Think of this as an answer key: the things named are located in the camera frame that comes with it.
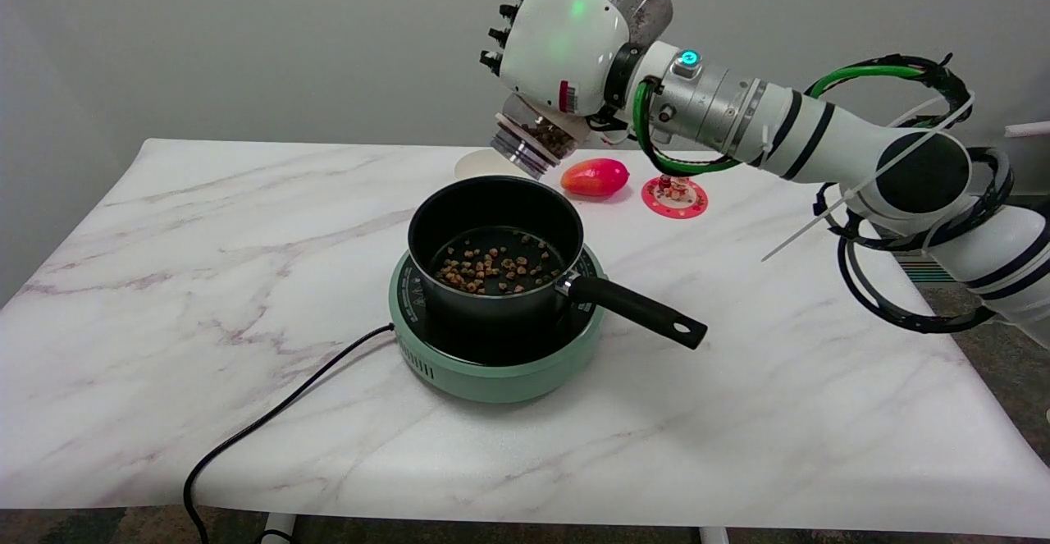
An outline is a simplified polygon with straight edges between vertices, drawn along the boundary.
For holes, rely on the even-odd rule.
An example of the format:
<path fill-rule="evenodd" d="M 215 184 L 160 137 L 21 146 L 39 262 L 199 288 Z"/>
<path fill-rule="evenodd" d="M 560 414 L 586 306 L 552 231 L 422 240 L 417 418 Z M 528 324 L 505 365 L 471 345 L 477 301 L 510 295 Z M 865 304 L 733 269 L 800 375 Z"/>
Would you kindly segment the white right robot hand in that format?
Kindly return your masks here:
<path fill-rule="evenodd" d="M 596 117 L 625 99 L 628 20 L 610 0 L 513 0 L 502 3 L 503 29 L 479 61 L 507 89 L 541 109 Z"/>

